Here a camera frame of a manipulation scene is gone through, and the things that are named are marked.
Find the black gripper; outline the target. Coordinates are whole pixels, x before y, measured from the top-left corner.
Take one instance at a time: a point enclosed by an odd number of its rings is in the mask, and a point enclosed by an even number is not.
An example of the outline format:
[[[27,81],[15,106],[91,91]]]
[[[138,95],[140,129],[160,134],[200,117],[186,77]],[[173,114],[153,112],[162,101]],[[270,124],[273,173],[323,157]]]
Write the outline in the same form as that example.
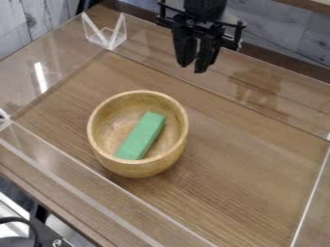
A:
[[[178,64],[186,68],[197,56],[196,73],[205,73],[222,46],[234,51],[241,49],[246,21],[229,12],[228,0],[157,0],[157,3],[158,24],[172,29]],[[198,54],[198,40],[190,28],[201,40]]]

